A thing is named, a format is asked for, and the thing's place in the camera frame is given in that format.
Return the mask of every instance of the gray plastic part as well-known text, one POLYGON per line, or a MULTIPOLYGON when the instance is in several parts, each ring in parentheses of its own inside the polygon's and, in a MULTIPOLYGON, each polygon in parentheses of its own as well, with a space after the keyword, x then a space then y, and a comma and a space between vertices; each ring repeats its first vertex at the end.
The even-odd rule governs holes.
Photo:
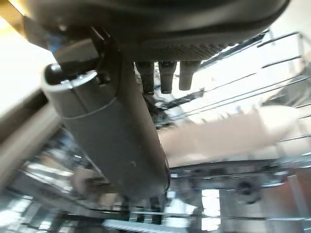
POLYGON ((96 73, 42 88, 78 145, 118 191, 141 200, 163 194, 169 171, 155 126, 130 63, 110 57, 116 83, 99 85, 96 73))
POLYGON ((198 70, 200 64, 201 61, 180 62, 179 90, 190 90, 193 74, 198 70))
POLYGON ((161 92, 170 94, 172 92, 173 76, 177 62, 159 62, 161 92))

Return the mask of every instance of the metal tine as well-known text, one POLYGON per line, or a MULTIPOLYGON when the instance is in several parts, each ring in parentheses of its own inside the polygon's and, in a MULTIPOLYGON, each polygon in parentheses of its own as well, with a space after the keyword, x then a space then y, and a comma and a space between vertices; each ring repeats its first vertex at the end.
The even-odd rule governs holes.
MULTIPOLYGON (((285 81, 291 80, 291 79, 296 78, 296 77, 298 77, 298 76, 299 76, 299 75, 295 75, 295 76, 293 76, 293 77, 291 77, 291 78, 289 78, 289 79, 283 80, 283 81, 281 81, 281 82, 278 82, 278 83, 275 83, 275 84, 272 84, 272 85, 269 85, 269 86, 266 86, 266 87, 263 87, 263 88, 259 88, 259 89, 257 89, 257 90, 253 90, 253 91, 250 91, 250 92, 244 93, 244 94, 242 94, 242 95, 246 95, 246 94, 249 94, 249 93, 252 93, 252 92, 255 92, 255 91, 261 90, 261 89, 265 89, 265 88, 267 88, 267 87, 270 87, 270 86, 273 86, 273 85, 276 85, 276 84, 279 84, 279 83, 282 83, 282 82, 285 82, 285 81)), ((199 114, 199 113, 202 113, 202 112, 205 112, 205 111, 211 110, 211 109, 215 109, 215 108, 219 108, 219 107, 222 107, 222 106, 225 106, 225 105, 231 104, 231 103, 235 103, 235 102, 237 102, 237 101, 245 100, 245 99, 247 99, 247 98, 251 98, 251 97, 254 97, 254 96, 262 95, 262 94, 264 94, 264 93, 267 93, 267 92, 270 92, 270 91, 274 91, 274 90, 278 90, 278 89, 280 89, 280 88, 282 88, 282 87, 290 86, 290 85, 293 85, 293 84, 295 84, 295 83, 299 83, 299 82, 302 82, 302 81, 305 81, 305 80, 308 80, 308 79, 310 79, 310 77, 303 78, 303 79, 300 79, 300 80, 297 80, 297 81, 294 81, 294 82, 290 82, 290 83, 288 83, 288 84, 284 84, 284 85, 281 85, 281 86, 279 86, 279 87, 272 88, 272 89, 267 90, 267 91, 262 91, 262 92, 259 92, 259 93, 256 93, 256 94, 253 94, 253 95, 251 95, 251 96, 241 98, 241 99, 239 99, 239 100, 234 100, 234 101, 231 101, 231 102, 228 102, 228 103, 224 103, 224 104, 218 105, 218 106, 216 106, 216 107, 212 107, 212 108, 209 108, 209 109, 205 109, 205 110, 202 110, 202 111, 197 112, 197 113, 192 113, 192 114, 184 115, 184 114, 187 114, 187 113, 190 113, 190 112, 194 112, 194 111, 197 111, 197 110, 200 110, 200 109, 203 109, 203 108, 209 107, 209 106, 214 105, 214 104, 217 104, 217 103, 219 103, 219 102, 217 102, 217 103, 213 103, 213 104, 209 104, 209 105, 207 105, 207 106, 204 106, 204 107, 201 107, 201 108, 198 108, 198 109, 192 110, 192 111, 190 111, 190 112, 187 112, 187 113, 184 113, 184 114, 177 115, 177 116, 176 116, 176 118, 174 118, 174 120, 178 120, 178 119, 181 119, 181 118, 184 118, 184 117, 189 117, 189 116, 192 116, 192 115, 195 115, 195 114, 199 114)), ((236 97, 242 96, 242 95, 238 95, 238 96, 235 96, 235 97, 231 97, 231 98, 228 98, 228 99, 226 99, 226 100, 230 100, 230 99, 233 99, 233 98, 236 98, 236 97)))
POLYGON ((306 103, 306 104, 299 105, 296 108, 303 108, 303 107, 307 107, 307 106, 310 106, 310 105, 311 105, 311 103, 306 103))

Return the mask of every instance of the wire rack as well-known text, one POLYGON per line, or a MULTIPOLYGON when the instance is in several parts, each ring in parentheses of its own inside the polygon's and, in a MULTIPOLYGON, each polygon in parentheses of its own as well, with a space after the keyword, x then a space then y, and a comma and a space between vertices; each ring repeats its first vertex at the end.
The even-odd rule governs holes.
MULTIPOLYGON (((299 55, 272 61, 263 65, 261 70, 287 63, 293 69, 291 62, 299 61, 302 69, 298 74, 284 80, 272 80, 262 87, 183 113, 168 113, 171 114, 169 121, 176 123, 191 116, 203 118, 203 113, 224 106, 236 110, 241 106, 239 102, 259 97, 255 101, 259 105, 279 103, 302 110, 295 129, 286 138, 245 155, 173 168, 172 185, 166 195, 135 204, 117 196, 113 204, 107 207, 81 197, 70 186, 73 170, 86 167, 87 160, 68 132, 60 129, 42 151, 16 173, 8 186, 7 195, 1 197, 3 201, 0 207, 3 211, 0 214, 9 214, 11 220, 9 224, 2 224, 2 229, 7 232, 60 233, 86 230, 311 232, 311 95, 292 98, 288 90, 299 88, 297 85, 300 83, 306 89, 304 93, 307 93, 308 85, 311 89, 308 83, 311 66, 304 51, 304 43, 310 41, 303 34, 295 32, 270 39, 257 47, 271 46, 293 36, 297 37, 299 55)), ((247 74, 206 89, 204 95, 252 79, 256 74, 247 74)), ((158 128, 167 123, 160 122, 158 128)))

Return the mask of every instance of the white dish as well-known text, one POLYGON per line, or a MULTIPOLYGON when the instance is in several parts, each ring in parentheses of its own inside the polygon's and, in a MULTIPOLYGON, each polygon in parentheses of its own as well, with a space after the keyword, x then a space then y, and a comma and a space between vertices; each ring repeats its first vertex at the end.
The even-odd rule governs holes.
POLYGON ((247 114, 158 132, 170 167, 215 161, 273 145, 294 126, 299 110, 266 106, 247 114))

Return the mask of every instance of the metal wire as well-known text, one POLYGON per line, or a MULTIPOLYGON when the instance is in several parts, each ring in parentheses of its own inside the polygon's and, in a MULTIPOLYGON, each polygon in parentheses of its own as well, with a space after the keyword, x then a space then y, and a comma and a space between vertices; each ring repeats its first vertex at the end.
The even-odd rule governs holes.
POLYGON ((217 105, 217 106, 215 106, 215 107, 212 107, 212 108, 209 108, 209 109, 205 109, 205 110, 202 110, 202 111, 197 112, 197 113, 188 114, 188 113, 191 113, 191 112, 194 112, 194 111, 197 111, 197 110, 204 109, 204 108, 206 108, 206 107, 215 105, 215 104, 217 104, 217 103, 221 103, 221 102, 224 102, 224 101, 227 101, 227 100, 231 100, 231 99, 234 99, 234 98, 243 96, 243 95, 247 95, 247 94, 250 94, 250 93, 253 93, 253 92, 256 92, 256 91, 259 91, 259 90, 262 90, 262 89, 265 89, 265 88, 268 88, 268 87, 271 87, 271 86, 274 86, 274 85, 277 85, 277 84, 280 84, 280 83, 283 83, 283 82, 286 82, 286 81, 289 81, 289 80, 292 80, 292 79, 297 78, 297 77, 299 77, 299 76, 301 76, 301 75, 295 75, 295 76, 293 76, 293 77, 291 77, 291 78, 282 80, 282 81, 280 81, 280 82, 277 82, 277 83, 274 83, 274 84, 271 84, 271 85, 268 85, 268 86, 265 86, 265 87, 261 87, 261 88, 255 89, 255 90, 252 90, 252 91, 243 93, 243 94, 241 94, 241 95, 237 95, 237 96, 234 96, 234 97, 230 97, 230 98, 227 98, 227 99, 225 99, 225 100, 221 100, 221 101, 218 101, 218 102, 215 102, 215 103, 212 103, 212 104, 208 104, 208 105, 206 105, 206 106, 197 108, 197 109, 195 109, 195 110, 191 110, 191 111, 189 111, 189 112, 182 113, 182 114, 180 114, 180 115, 175 116, 175 117, 173 118, 173 120, 179 120, 179 119, 182 119, 182 118, 185 118, 185 117, 189 117, 189 116, 192 116, 192 115, 195 115, 195 114, 199 114, 199 113, 202 113, 202 112, 205 112, 205 111, 208 111, 208 110, 212 110, 212 109, 215 109, 215 108, 219 108, 219 107, 222 107, 222 106, 225 106, 225 105, 228 105, 228 104, 231 104, 231 103, 235 103, 235 102, 237 102, 237 101, 245 100, 245 99, 248 99, 248 98, 251 98, 251 97, 254 97, 254 96, 262 95, 262 94, 264 94, 264 93, 271 92, 271 91, 275 91, 275 90, 278 90, 278 89, 280 89, 280 88, 283 88, 283 87, 286 87, 286 86, 290 86, 290 85, 293 85, 293 84, 295 84, 295 83, 299 83, 299 82, 302 82, 302 81, 305 81, 305 80, 310 79, 310 77, 306 77, 306 78, 303 78, 303 79, 300 79, 300 80, 297 80, 297 81, 294 81, 294 82, 290 82, 290 83, 281 85, 281 86, 279 86, 279 87, 272 88, 272 89, 267 90, 267 91, 262 91, 262 92, 259 92, 259 93, 256 93, 256 94, 253 94, 253 95, 250 95, 250 96, 241 98, 241 99, 239 99, 239 100, 234 100, 234 101, 231 101, 231 102, 228 102, 228 103, 224 103, 224 104, 221 104, 221 105, 217 105))

